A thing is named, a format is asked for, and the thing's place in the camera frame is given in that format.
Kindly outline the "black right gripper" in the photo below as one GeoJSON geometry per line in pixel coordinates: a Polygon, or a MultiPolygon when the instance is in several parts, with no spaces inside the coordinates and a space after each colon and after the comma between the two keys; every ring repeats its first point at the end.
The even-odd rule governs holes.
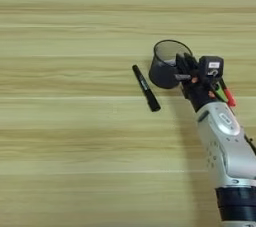
{"type": "Polygon", "coordinates": [[[191,102],[196,112],[204,105],[218,101],[208,84],[201,78],[198,62],[193,55],[185,53],[183,56],[177,53],[176,66],[180,74],[176,74],[175,78],[182,84],[183,95],[191,102]]]}

